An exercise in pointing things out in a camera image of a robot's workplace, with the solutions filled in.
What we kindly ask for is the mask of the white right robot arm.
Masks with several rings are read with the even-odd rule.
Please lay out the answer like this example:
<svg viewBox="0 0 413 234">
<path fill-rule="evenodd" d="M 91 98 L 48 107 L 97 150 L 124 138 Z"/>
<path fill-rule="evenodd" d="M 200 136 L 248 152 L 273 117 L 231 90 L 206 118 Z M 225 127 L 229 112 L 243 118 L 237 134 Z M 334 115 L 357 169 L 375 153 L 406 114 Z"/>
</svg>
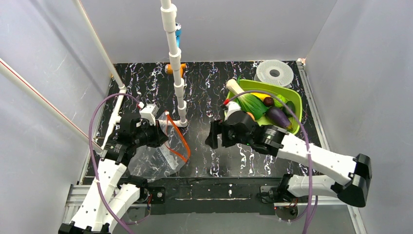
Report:
<svg viewBox="0 0 413 234">
<path fill-rule="evenodd" d="M 205 144 L 216 149 L 218 138 L 223 147 L 248 145 L 257 153 L 294 161 L 321 173 L 313 176 L 284 175 L 275 192 L 281 197 L 320 195 L 336 197 L 359 208 L 367 204 L 372 166 L 370 157 L 365 154 L 347 156 L 331 152 L 280 127 L 259 125 L 241 110 L 210 123 Z"/>
</svg>

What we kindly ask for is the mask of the purple eggplant toy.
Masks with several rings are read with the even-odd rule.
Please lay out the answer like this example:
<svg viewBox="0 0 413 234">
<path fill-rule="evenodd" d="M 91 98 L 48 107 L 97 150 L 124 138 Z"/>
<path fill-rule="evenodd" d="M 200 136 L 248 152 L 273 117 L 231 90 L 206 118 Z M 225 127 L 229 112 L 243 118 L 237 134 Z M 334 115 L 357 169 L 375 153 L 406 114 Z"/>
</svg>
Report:
<svg viewBox="0 0 413 234">
<path fill-rule="evenodd" d="M 291 121 L 280 108 L 272 106 L 266 111 L 265 115 L 279 127 L 292 131 L 293 127 Z"/>
</svg>

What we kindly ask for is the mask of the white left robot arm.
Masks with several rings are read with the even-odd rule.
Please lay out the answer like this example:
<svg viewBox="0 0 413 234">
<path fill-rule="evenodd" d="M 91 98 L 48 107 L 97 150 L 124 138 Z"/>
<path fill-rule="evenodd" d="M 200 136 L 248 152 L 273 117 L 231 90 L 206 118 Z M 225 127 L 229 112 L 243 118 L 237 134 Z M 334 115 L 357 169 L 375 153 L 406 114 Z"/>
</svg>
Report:
<svg viewBox="0 0 413 234">
<path fill-rule="evenodd" d="M 95 178 L 80 208 L 68 224 L 61 224 L 60 234 L 110 234 L 117 224 L 132 231 L 121 217 L 139 199 L 149 201 L 148 181 L 129 176 L 118 188 L 121 176 L 139 147 L 160 147 L 168 140 L 159 121 L 150 113 L 125 114 L 105 144 L 103 158 L 97 165 Z"/>
</svg>

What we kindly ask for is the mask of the yellow banana toy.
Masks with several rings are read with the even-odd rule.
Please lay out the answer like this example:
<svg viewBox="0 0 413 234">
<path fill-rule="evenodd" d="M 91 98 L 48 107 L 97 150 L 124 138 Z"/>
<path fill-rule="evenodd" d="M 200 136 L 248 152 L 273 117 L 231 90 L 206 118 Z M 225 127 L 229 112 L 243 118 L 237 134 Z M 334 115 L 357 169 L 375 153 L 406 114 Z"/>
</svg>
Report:
<svg viewBox="0 0 413 234">
<path fill-rule="evenodd" d="M 271 98 L 271 96 L 267 94 L 262 94 L 262 93 L 257 93 L 257 92 L 253 92 L 251 94 L 259 98 L 261 101 L 264 101 L 265 98 Z"/>
</svg>

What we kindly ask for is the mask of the peach toy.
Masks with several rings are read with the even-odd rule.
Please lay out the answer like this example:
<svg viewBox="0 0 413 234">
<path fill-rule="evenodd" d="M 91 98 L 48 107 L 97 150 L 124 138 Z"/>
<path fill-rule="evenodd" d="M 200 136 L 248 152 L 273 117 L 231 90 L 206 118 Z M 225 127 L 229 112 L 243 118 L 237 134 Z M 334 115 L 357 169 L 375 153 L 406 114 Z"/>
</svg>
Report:
<svg viewBox="0 0 413 234">
<path fill-rule="evenodd" d="M 246 114 L 248 114 L 248 115 L 252 118 L 253 121 L 256 121 L 256 120 L 255 120 L 255 117 L 254 117 L 254 115 L 253 115 L 252 113 L 246 112 Z"/>
</svg>

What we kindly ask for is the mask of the dark red plum toy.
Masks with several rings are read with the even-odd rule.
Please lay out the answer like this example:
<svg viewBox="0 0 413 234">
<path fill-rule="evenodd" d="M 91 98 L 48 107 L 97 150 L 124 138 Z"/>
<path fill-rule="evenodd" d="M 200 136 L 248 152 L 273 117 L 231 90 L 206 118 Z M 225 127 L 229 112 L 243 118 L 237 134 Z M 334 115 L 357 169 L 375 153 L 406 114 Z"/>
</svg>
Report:
<svg viewBox="0 0 413 234">
<path fill-rule="evenodd" d="M 265 98 L 264 101 L 263 101 L 263 104 L 264 104 L 266 107 L 275 106 L 274 99 L 273 99 L 273 98 L 270 98 L 270 97 Z"/>
</svg>

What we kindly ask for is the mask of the clear zip top bag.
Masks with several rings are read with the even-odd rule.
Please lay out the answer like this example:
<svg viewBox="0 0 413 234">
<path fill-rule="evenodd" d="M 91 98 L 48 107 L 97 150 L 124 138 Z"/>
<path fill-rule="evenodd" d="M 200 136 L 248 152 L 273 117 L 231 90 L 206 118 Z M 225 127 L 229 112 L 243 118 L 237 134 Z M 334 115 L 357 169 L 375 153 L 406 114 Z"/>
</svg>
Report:
<svg viewBox="0 0 413 234">
<path fill-rule="evenodd" d="M 172 121 L 169 112 L 162 113 L 158 120 L 168 140 L 156 148 L 148 146 L 138 148 L 128 165 L 132 176 L 141 176 L 149 182 L 177 173 L 191 156 L 189 145 L 177 123 Z"/>
</svg>

